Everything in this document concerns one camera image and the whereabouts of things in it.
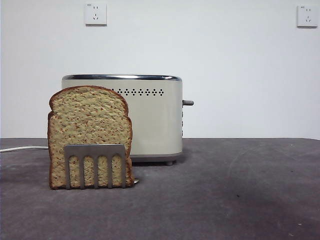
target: toaster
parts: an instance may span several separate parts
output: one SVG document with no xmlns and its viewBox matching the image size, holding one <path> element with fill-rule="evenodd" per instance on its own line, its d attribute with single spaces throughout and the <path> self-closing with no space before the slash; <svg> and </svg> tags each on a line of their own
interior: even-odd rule
<svg viewBox="0 0 320 240">
<path fill-rule="evenodd" d="M 133 162 L 173 161 L 182 154 L 182 79 L 168 75 L 76 74 L 62 78 L 62 89 L 93 85 L 111 89 L 124 97 L 132 121 Z"/>
</svg>

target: power cord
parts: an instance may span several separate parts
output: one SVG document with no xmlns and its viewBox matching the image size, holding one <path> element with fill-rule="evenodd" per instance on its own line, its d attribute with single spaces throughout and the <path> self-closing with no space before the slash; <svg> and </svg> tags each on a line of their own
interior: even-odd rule
<svg viewBox="0 0 320 240">
<path fill-rule="evenodd" d="M 0 149 L 0 153 L 11 152 L 16 150 L 24 150 L 24 149 L 48 149 L 48 147 L 47 146 L 19 146 L 19 147 Z"/>
</svg>

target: gray tabletop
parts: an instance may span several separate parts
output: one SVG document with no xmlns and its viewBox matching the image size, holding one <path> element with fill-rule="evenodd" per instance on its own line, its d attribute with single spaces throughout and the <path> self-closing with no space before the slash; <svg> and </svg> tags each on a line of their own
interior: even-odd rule
<svg viewBox="0 0 320 240">
<path fill-rule="evenodd" d="M 0 157 L 2 240 L 320 239 L 318 140 L 186 138 L 173 166 L 135 163 L 127 189 L 51 190 L 47 150 Z"/>
</svg>

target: electrical socket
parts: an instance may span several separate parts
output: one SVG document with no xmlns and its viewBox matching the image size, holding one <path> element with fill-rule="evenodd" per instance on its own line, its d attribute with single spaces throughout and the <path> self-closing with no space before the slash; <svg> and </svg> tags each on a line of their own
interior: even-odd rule
<svg viewBox="0 0 320 240">
<path fill-rule="evenodd" d="M 101 2 L 86 3 L 84 6 L 86 25 L 107 25 L 107 4 Z"/>
<path fill-rule="evenodd" d="M 297 6 L 297 26 L 314 27 L 318 26 L 319 8 L 315 5 Z"/>
</svg>

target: bread slice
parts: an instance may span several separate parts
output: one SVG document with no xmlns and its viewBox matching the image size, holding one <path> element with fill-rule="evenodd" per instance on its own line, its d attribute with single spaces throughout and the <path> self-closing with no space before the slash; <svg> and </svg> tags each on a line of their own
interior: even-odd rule
<svg viewBox="0 0 320 240">
<path fill-rule="evenodd" d="M 129 157 L 132 123 L 126 100 L 118 93 L 100 86 L 75 86 L 54 94 L 49 105 L 48 147 L 50 155 L 49 185 L 66 188 L 64 147 L 76 144 L 123 144 L 126 156 L 126 186 L 134 184 Z M 72 156 L 69 163 L 70 186 L 80 187 L 79 160 Z M 112 186 L 121 187 L 121 158 L 112 158 Z M 84 159 L 84 185 L 93 187 L 93 159 Z M 98 159 L 98 185 L 108 186 L 107 158 Z"/>
</svg>

